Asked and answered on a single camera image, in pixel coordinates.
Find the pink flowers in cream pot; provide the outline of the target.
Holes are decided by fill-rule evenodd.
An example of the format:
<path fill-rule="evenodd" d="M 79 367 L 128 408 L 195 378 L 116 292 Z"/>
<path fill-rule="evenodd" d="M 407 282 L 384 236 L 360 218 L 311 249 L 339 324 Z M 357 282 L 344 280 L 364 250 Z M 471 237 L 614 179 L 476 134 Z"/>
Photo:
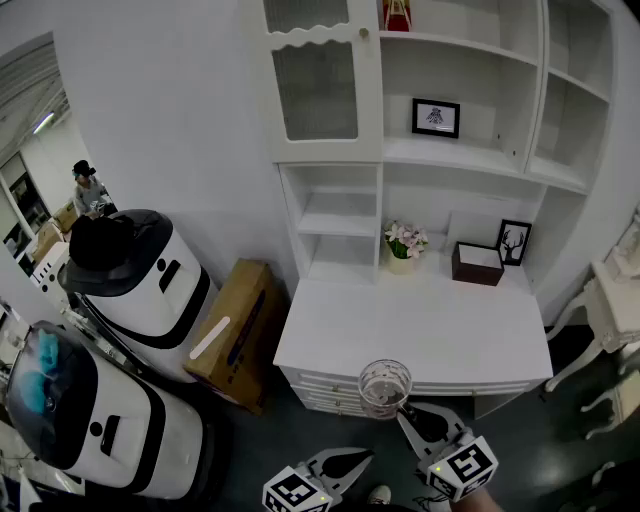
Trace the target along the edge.
<path fill-rule="evenodd" d="M 395 275 L 411 274 L 429 244 L 423 229 L 397 220 L 385 225 L 384 241 L 389 252 L 389 271 Z"/>

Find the white leaning board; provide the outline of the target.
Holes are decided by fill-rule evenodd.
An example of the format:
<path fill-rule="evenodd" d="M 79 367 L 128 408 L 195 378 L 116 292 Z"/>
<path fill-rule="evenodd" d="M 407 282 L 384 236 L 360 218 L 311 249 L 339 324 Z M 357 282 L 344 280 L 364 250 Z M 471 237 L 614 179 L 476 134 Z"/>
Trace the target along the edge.
<path fill-rule="evenodd" d="M 451 254 L 457 242 L 495 247 L 501 223 L 500 217 L 452 211 L 444 246 L 445 252 Z"/>

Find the white ornate chair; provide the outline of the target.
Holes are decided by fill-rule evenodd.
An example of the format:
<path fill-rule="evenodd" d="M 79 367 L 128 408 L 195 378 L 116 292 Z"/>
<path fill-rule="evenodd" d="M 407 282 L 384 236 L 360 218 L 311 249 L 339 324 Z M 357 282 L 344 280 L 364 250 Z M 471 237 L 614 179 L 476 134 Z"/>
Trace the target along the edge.
<path fill-rule="evenodd" d="M 629 344 L 637 348 L 618 369 L 622 380 L 580 409 L 582 413 L 588 412 L 605 400 L 612 406 L 609 423 L 589 431 L 585 435 L 587 440 L 614 430 L 640 408 L 640 204 L 605 260 L 592 262 L 591 268 L 594 277 L 567 304 L 546 338 L 555 338 L 575 310 L 583 308 L 593 340 L 580 356 L 545 383 L 545 391 L 554 391 L 603 352 L 611 354 Z"/>

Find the red gift box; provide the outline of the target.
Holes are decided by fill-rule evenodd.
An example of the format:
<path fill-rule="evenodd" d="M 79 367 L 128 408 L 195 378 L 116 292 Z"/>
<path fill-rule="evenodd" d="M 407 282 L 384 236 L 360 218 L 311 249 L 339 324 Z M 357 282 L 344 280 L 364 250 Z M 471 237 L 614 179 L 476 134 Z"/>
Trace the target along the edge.
<path fill-rule="evenodd" d="M 382 7 L 385 31 L 410 32 L 412 30 L 410 0 L 382 0 Z"/>

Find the white robot with glossy lid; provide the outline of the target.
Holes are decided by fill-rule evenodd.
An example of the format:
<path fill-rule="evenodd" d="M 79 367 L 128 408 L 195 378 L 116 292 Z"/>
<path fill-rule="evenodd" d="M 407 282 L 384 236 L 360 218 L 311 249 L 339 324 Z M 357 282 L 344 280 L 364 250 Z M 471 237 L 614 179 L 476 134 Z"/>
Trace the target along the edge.
<path fill-rule="evenodd" d="M 39 329 L 59 339 L 43 415 L 31 412 L 20 394 L 20 377 L 36 363 Z M 50 322 L 29 328 L 10 372 L 6 409 L 36 457 L 75 477 L 163 500 L 196 500 L 208 486 L 213 425 L 186 401 Z"/>

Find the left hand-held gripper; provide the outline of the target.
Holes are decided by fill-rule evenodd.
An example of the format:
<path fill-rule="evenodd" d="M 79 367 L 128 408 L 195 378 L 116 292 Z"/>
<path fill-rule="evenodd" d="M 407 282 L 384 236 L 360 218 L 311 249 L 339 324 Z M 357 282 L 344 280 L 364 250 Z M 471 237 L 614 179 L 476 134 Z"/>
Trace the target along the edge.
<path fill-rule="evenodd" d="M 267 512 L 328 512 L 342 502 L 372 462 L 365 448 L 326 449 L 297 467 L 286 466 L 264 486 L 262 506 Z M 321 476 L 320 481 L 314 476 Z"/>

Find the clear patterned glass cup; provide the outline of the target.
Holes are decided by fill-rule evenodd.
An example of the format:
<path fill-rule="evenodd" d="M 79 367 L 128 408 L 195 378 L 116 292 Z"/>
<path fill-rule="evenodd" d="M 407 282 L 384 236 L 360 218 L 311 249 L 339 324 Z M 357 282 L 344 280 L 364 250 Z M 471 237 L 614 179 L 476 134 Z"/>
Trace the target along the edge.
<path fill-rule="evenodd" d="M 408 368 L 395 360 L 380 359 L 368 364 L 358 378 L 361 407 L 376 420 L 394 419 L 412 389 Z"/>

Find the blue crumpled cloth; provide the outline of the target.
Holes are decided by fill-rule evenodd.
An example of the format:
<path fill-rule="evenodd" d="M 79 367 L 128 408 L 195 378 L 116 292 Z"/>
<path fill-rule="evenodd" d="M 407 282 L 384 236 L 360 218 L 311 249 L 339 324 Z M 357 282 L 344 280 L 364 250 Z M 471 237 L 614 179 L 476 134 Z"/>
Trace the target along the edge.
<path fill-rule="evenodd" d="M 47 403 L 46 391 L 57 373 L 59 339 L 56 334 L 39 329 L 35 345 L 35 365 L 20 377 L 20 394 L 25 406 L 33 413 L 43 415 Z"/>

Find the dark brown open box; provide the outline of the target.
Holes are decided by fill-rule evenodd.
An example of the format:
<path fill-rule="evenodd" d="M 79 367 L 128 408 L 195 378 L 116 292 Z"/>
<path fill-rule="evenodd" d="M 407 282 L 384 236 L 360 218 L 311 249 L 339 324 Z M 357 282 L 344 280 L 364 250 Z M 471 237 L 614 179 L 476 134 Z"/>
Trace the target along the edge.
<path fill-rule="evenodd" d="M 451 257 L 452 279 L 495 287 L 504 274 L 499 251 L 492 247 L 457 242 Z"/>

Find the white robot with grey lid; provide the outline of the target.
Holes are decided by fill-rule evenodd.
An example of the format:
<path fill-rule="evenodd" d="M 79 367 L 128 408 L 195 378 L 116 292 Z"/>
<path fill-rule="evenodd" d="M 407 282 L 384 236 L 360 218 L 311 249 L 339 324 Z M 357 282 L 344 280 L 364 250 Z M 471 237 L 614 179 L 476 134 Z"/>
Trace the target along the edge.
<path fill-rule="evenodd" d="M 59 282 L 137 360 L 194 383 L 185 365 L 218 289 L 168 216 L 130 209 L 79 217 Z"/>

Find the stacked brown cardboard cartons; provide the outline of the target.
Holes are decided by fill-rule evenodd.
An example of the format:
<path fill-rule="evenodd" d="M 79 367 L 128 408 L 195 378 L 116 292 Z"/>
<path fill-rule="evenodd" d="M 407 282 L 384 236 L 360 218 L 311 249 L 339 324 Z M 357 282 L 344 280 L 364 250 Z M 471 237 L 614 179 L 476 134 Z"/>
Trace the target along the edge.
<path fill-rule="evenodd" d="M 78 218 L 75 206 L 68 202 L 61 207 L 38 231 L 37 243 L 31 253 L 36 264 L 39 264 L 44 256 L 57 242 L 67 242 L 73 224 Z"/>

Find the white wooden shelf unit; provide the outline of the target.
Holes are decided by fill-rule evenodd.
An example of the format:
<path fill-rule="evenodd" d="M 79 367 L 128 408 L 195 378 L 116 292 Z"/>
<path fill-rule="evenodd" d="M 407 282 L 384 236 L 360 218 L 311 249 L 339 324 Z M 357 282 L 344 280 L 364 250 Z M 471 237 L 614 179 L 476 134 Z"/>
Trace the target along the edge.
<path fill-rule="evenodd" d="M 380 164 L 280 164 L 289 234 L 302 279 L 376 282 Z"/>

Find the person's right forearm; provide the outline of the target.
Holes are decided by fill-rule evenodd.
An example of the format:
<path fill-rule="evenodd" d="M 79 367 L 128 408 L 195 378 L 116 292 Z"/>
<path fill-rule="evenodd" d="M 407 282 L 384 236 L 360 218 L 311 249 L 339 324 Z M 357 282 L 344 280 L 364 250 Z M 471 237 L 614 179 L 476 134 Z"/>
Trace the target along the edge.
<path fill-rule="evenodd" d="M 465 506 L 467 512 L 504 512 L 484 487 L 471 493 L 465 499 Z"/>

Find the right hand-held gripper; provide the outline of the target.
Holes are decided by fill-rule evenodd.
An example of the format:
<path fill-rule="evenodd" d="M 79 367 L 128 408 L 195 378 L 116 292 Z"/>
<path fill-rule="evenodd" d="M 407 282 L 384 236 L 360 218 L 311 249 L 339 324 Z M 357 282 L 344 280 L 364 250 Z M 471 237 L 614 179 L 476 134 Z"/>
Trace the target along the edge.
<path fill-rule="evenodd" d="M 483 436 L 476 437 L 451 409 L 429 402 L 406 402 L 398 422 L 417 458 L 425 484 L 458 502 L 485 486 L 499 463 Z M 432 446 L 451 441 L 437 455 Z"/>

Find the black framed abstract picture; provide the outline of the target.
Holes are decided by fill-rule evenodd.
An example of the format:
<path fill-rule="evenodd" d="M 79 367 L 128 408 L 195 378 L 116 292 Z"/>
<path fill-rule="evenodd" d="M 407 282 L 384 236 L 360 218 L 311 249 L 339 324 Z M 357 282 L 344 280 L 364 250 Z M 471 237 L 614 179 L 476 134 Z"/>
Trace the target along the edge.
<path fill-rule="evenodd" d="M 411 133 L 458 139 L 460 105 L 428 99 L 412 99 Z"/>

